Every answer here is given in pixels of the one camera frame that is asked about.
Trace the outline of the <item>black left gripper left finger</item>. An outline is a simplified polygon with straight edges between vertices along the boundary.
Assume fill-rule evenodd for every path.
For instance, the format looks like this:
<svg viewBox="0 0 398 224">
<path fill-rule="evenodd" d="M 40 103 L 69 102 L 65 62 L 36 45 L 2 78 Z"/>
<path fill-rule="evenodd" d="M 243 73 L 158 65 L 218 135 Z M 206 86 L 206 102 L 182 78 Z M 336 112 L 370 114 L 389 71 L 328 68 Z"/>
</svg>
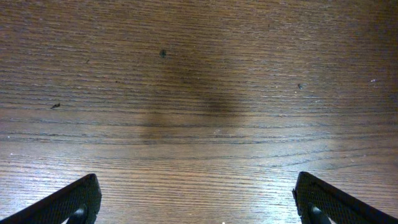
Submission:
<svg viewBox="0 0 398 224">
<path fill-rule="evenodd" d="M 100 211 L 101 198 L 97 176 L 88 174 L 1 220 L 1 223 L 94 223 Z"/>
</svg>

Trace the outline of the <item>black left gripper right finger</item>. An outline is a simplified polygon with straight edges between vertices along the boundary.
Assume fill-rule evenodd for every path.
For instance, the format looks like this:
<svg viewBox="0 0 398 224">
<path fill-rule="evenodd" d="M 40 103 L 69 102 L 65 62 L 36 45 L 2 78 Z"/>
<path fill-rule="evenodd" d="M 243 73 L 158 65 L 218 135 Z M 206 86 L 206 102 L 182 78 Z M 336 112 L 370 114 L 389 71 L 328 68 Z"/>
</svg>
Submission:
<svg viewBox="0 0 398 224">
<path fill-rule="evenodd" d="M 308 172 L 300 172 L 292 190 L 304 224 L 397 224 L 397 219 Z"/>
</svg>

